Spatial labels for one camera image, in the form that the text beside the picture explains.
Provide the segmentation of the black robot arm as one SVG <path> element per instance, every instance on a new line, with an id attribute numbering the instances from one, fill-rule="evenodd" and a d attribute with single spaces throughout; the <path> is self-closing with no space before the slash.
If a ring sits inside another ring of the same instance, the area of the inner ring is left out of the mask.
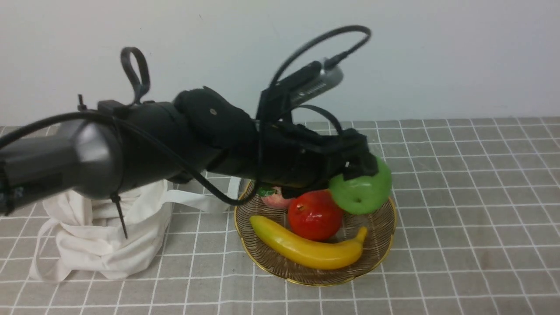
<path id="1" fill-rule="evenodd" d="M 335 136 L 253 119 L 208 87 L 180 92 L 173 102 L 108 100 L 97 110 L 50 116 L 1 138 L 1 213 L 68 190 L 103 200 L 161 180 L 195 179 L 238 205 L 204 170 L 281 187 L 287 196 L 380 174 L 366 136 L 318 111 L 336 126 Z"/>

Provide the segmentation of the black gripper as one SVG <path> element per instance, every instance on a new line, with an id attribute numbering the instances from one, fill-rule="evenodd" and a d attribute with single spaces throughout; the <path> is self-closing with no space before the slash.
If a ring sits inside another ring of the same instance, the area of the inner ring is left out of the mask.
<path id="1" fill-rule="evenodd" d="M 355 129 L 324 136 L 300 124 L 248 123 L 247 179 L 288 188 L 325 188 L 341 171 L 344 181 L 379 172 L 368 138 Z"/>

